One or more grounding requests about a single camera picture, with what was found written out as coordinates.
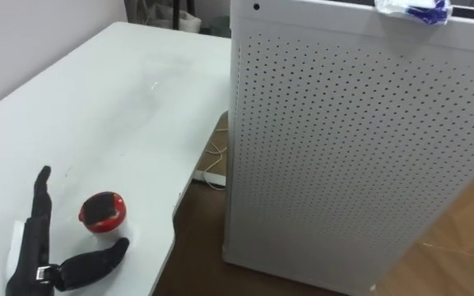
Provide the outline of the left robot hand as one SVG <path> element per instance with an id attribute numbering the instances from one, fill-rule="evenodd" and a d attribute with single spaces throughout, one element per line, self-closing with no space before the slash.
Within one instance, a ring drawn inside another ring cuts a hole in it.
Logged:
<path id="1" fill-rule="evenodd" d="M 49 261 L 50 223 L 52 200 L 47 182 L 51 167 L 45 165 L 39 172 L 33 189 L 30 217 L 17 224 L 12 248 L 16 261 L 5 287 L 6 296 L 53 295 L 55 290 L 65 292 L 94 284 L 111 274 L 123 261 L 130 240 L 118 236 L 111 246 L 70 257 L 60 264 Z M 116 192 L 99 192 L 87 199 L 78 219 L 92 234 L 107 234 L 125 224 L 127 207 Z"/>

